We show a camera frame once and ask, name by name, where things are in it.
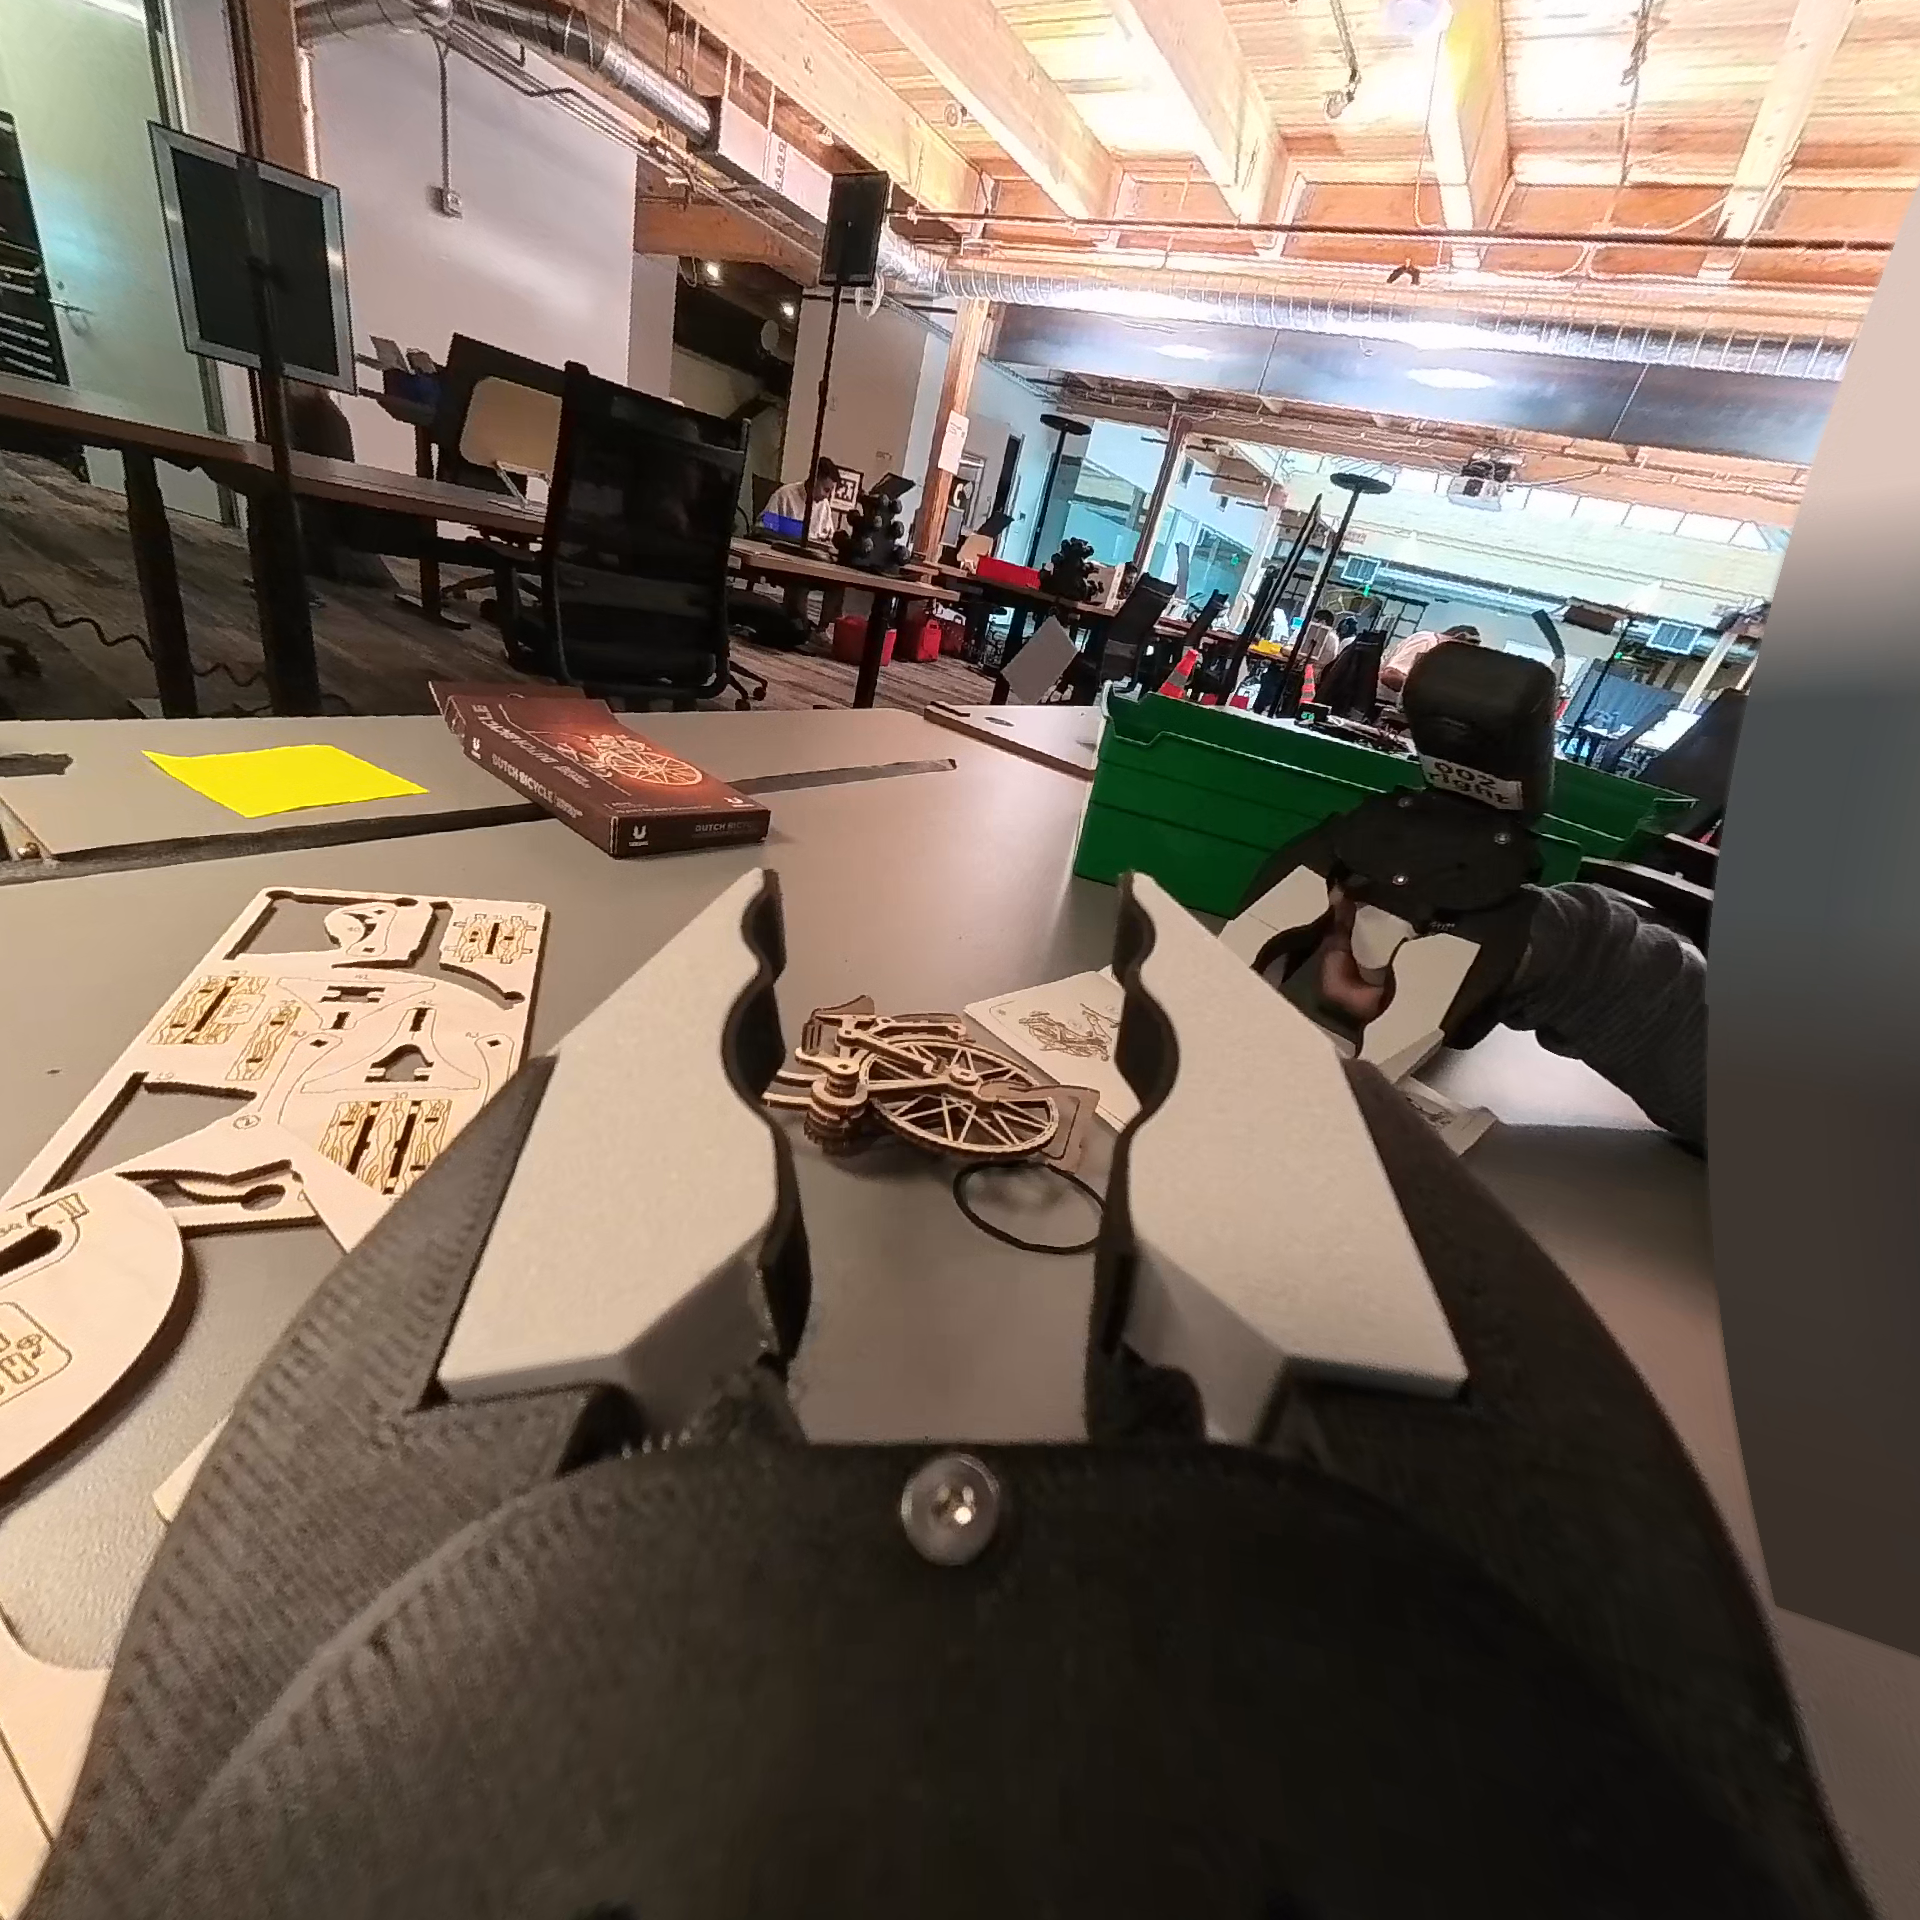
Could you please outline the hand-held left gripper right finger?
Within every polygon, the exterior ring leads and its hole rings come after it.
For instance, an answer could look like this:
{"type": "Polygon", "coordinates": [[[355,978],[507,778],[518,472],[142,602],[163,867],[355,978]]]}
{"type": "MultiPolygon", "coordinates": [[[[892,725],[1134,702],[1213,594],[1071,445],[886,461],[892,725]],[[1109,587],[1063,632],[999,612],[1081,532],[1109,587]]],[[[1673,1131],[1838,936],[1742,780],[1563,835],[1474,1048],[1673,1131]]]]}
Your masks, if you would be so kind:
{"type": "Polygon", "coordinates": [[[1300,1386],[1451,1403],[1450,1315],[1333,1042],[1157,880],[1118,884],[1135,1097],[1098,1236],[1098,1349],[1255,1445],[1300,1386]]]}

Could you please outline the white instruction booklet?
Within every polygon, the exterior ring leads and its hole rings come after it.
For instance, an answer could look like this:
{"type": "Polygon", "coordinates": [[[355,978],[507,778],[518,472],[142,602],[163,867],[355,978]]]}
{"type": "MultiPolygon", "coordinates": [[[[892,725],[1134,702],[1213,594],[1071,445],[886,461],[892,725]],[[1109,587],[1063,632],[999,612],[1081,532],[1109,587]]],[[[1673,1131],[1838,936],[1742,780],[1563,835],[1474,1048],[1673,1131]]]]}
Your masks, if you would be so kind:
{"type": "MultiPolygon", "coordinates": [[[[1105,966],[978,1000],[962,1012],[983,1029],[989,1042],[1007,1049],[1050,1081],[1093,1091],[1094,1116],[1118,1131],[1138,1113],[1135,1094],[1115,1066],[1121,1003],[1121,984],[1105,966]]],[[[1399,1080],[1399,1091],[1460,1157],[1498,1125],[1491,1110],[1466,1106],[1417,1077],[1399,1080]]]]}

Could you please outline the wooden bicycle model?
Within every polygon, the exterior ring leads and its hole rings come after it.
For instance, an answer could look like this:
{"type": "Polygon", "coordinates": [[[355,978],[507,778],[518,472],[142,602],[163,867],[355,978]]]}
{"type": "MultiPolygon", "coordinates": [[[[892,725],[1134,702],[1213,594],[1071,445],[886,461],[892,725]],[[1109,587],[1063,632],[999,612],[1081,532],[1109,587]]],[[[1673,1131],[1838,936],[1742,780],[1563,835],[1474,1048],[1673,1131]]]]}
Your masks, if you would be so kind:
{"type": "Polygon", "coordinates": [[[871,997],[813,1010],[761,1102],[826,1155],[892,1136],[955,1165],[1074,1173],[1098,1094],[1050,1084],[961,1016],[883,1016],[871,997]]]}

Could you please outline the person's right forearm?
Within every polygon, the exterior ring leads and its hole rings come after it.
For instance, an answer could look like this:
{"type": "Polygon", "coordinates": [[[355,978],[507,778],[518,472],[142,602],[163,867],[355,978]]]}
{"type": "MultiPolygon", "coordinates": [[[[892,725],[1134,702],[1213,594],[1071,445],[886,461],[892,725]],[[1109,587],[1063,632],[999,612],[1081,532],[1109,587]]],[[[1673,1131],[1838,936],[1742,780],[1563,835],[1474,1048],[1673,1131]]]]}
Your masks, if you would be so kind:
{"type": "Polygon", "coordinates": [[[1603,884],[1532,886],[1526,906],[1526,947],[1495,1019],[1590,1067],[1703,1157],[1708,953],[1603,884]]]}

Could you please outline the rectangular wooden parts sheet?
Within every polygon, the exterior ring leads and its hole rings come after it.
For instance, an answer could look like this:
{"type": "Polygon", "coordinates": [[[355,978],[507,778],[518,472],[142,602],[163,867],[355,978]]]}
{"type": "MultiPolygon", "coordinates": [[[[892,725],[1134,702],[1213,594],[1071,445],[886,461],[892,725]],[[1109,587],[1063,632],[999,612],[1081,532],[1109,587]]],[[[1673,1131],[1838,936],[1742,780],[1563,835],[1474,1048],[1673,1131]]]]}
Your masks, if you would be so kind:
{"type": "Polygon", "coordinates": [[[351,1249],[521,1067],[548,932],[535,901],[268,886],[5,1188],[79,1178],[133,1094],[201,1125],[110,1164],[183,1232],[317,1220],[351,1249]]]}

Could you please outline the round wooden parts sheet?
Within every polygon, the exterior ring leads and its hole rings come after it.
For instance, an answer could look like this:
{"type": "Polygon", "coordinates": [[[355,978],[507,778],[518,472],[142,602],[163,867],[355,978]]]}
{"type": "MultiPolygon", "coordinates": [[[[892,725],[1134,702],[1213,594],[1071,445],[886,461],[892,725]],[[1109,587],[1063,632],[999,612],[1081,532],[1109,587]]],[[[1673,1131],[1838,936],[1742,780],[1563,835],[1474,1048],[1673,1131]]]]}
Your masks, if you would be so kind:
{"type": "Polygon", "coordinates": [[[3,1475],[28,1470],[106,1403],[175,1304],[172,1211],[94,1176],[3,1211],[3,1475]]]}

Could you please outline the green plastic bin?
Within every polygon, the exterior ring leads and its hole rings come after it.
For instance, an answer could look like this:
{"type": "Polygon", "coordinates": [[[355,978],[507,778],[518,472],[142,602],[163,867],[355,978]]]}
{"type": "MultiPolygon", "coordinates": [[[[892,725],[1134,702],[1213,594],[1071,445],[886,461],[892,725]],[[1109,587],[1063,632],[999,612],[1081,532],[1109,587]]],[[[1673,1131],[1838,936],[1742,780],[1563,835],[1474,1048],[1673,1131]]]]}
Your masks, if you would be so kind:
{"type": "MultiPolygon", "coordinates": [[[[1071,874],[1148,874],[1188,909],[1227,920],[1285,844],[1375,793],[1425,785],[1417,758],[1315,728],[1165,696],[1118,700],[1100,739],[1071,874]]],[[[1543,880],[1630,857],[1677,833],[1691,796],[1559,758],[1539,820],[1543,880]]]]}

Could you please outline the black floor lamp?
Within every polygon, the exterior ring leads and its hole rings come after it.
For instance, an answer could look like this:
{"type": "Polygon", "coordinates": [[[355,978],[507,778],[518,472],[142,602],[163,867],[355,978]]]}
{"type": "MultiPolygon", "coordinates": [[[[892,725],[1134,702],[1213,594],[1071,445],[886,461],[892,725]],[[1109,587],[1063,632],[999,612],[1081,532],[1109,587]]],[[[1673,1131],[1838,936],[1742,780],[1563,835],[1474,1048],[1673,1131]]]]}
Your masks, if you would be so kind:
{"type": "Polygon", "coordinates": [[[1027,565],[1036,569],[1046,565],[1065,540],[1065,520],[1078,490],[1090,437],[1090,424],[1081,418],[1046,413],[1039,424],[1053,437],[1053,445],[1027,549],[1027,565]]]}
{"type": "Polygon", "coordinates": [[[1391,490],[1391,480],[1374,472],[1333,472],[1330,482],[1343,493],[1346,501],[1327,542],[1324,565],[1318,568],[1318,576],[1315,584],[1315,610],[1326,612],[1327,625],[1334,626],[1340,619],[1340,610],[1334,605],[1338,594],[1333,581],[1338,562],[1346,550],[1356,513],[1363,501],[1388,493],[1391,490]]]}

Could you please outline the yellow sticky note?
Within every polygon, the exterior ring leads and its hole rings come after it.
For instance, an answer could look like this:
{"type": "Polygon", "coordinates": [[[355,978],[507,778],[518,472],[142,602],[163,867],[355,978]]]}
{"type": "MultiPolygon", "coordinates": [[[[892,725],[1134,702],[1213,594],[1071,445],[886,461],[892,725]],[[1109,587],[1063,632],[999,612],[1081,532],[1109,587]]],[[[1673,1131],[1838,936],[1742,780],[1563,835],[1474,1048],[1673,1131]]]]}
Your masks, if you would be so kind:
{"type": "Polygon", "coordinates": [[[247,820],[428,793],[422,785],[330,742],[210,754],[143,749],[142,757],[164,778],[247,820]]]}

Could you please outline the dark wooden table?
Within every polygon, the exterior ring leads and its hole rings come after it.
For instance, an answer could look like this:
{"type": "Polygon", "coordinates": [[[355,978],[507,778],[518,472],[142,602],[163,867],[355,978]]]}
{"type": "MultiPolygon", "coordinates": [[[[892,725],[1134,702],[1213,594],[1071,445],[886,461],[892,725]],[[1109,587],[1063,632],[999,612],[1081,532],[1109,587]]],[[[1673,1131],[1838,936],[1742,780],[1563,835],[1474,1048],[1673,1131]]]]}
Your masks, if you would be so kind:
{"type": "Polygon", "coordinates": [[[883,672],[883,625],[890,617],[899,625],[900,614],[913,605],[940,608],[957,604],[957,590],[949,586],[926,584],[899,574],[878,574],[863,568],[846,568],[791,547],[735,538],[730,545],[730,555],[745,578],[769,578],[781,586],[849,587],[853,592],[869,594],[869,652],[858,666],[853,693],[853,706],[860,712],[875,706],[883,672]]]}

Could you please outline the black office chair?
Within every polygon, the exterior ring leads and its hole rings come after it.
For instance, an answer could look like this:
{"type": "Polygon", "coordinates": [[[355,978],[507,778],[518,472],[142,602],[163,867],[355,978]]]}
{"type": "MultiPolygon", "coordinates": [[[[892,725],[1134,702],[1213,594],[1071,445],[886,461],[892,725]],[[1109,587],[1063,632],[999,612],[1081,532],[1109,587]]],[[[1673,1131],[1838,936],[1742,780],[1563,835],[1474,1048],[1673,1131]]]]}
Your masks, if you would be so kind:
{"type": "Polygon", "coordinates": [[[745,469],[743,424],[570,364],[539,547],[495,565],[509,666],[614,706],[761,702],[763,682],[731,666],[745,469]]]}

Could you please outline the long wooden table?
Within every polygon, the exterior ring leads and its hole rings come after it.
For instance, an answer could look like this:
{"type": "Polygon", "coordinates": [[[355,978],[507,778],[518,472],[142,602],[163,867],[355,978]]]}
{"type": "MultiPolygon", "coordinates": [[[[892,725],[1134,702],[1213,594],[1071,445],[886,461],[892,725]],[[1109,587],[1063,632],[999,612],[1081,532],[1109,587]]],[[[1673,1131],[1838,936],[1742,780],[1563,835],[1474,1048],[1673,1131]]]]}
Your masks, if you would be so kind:
{"type": "Polygon", "coordinates": [[[262,496],[260,531],[252,531],[254,594],[262,675],[273,714],[316,716],[322,708],[319,667],[309,617],[305,562],[297,545],[295,501],[327,501],[379,513],[426,529],[437,558],[439,529],[461,526],[516,545],[539,540],[545,516],[511,496],[452,488],[437,478],[345,465],[289,450],[281,441],[254,444],[201,427],[158,424],[121,401],[5,376],[5,441],[22,432],[79,449],[115,453],[124,469],[135,586],[146,617],[146,640],[159,714],[197,718],[198,682],[178,584],[174,526],[158,480],[158,465],[204,473],[247,496],[262,496]]]}

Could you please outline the black speaker on stand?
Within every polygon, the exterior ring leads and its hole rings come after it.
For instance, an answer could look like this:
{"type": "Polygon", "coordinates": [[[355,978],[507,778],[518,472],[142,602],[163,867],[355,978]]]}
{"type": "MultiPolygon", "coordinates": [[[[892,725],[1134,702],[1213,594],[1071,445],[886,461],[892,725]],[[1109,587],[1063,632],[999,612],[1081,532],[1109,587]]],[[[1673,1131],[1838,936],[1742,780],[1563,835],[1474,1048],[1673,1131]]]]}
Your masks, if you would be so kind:
{"type": "Polygon", "coordinates": [[[828,288],[828,333],[813,412],[812,449],[807,458],[807,496],[803,534],[812,538],[813,515],[826,498],[826,421],[833,386],[833,357],[846,290],[871,290],[881,276],[881,241],[892,200],[886,173],[853,171],[833,179],[820,256],[820,283],[828,288]]]}

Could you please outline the silver framed monitor on stand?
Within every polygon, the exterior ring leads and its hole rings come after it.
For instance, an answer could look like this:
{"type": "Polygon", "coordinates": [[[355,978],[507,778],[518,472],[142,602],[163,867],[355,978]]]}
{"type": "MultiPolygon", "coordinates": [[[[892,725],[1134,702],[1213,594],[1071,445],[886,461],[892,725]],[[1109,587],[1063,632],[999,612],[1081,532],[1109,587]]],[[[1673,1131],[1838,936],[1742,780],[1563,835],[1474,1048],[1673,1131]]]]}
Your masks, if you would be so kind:
{"type": "Polygon", "coordinates": [[[273,708],[322,708],[297,508],[293,386],[355,386],[345,218],[332,184],[149,124],[183,348],[252,376],[258,437],[220,469],[247,501],[273,708]]]}

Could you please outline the round silver duct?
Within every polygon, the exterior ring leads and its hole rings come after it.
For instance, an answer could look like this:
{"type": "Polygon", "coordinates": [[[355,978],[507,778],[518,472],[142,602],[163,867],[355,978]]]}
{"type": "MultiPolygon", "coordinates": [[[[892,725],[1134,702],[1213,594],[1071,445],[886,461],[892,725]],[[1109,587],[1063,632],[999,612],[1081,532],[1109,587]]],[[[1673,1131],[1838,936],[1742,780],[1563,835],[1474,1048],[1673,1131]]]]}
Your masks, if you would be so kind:
{"type": "Polygon", "coordinates": [[[716,256],[771,265],[818,283],[826,213],[836,171],[801,141],[813,129],[854,163],[873,160],[919,213],[951,224],[986,220],[983,173],[810,4],[693,4],[662,56],[700,70],[700,28],[743,28],[761,64],[743,64],[711,35],[721,89],[694,91],[602,13],[547,3],[307,3],[295,4],[302,45],[357,33],[426,33],[503,80],[507,45],[558,64],[583,84],[577,112],[636,147],[638,254],[716,256]]]}

